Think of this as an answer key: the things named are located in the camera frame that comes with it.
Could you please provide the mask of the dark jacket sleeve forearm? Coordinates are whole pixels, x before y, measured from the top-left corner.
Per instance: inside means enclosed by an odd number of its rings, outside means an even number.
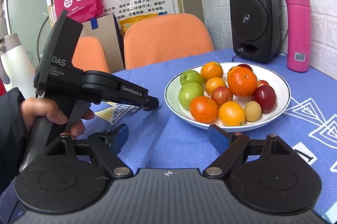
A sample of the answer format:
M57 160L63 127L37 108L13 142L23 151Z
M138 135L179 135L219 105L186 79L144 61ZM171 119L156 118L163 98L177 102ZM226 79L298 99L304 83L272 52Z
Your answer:
M28 131L19 110L19 105L24 100L25 98L18 88L14 88L1 96L1 192L4 192L18 175L27 147Z

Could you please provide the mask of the person's left hand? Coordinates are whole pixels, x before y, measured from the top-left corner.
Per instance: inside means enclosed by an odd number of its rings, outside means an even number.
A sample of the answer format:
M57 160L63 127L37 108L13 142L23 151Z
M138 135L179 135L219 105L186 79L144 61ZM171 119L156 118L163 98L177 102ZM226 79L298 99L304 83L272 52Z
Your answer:
M68 118L62 113L56 102L48 98L28 98L19 104L19 111L28 132L34 124L37 117L47 117L47 119L57 125L67 123ZM90 120L94 118L92 110L87 110L81 119ZM62 135L69 135L75 140L79 135L84 133L84 124L81 121L72 125L70 131L62 133Z

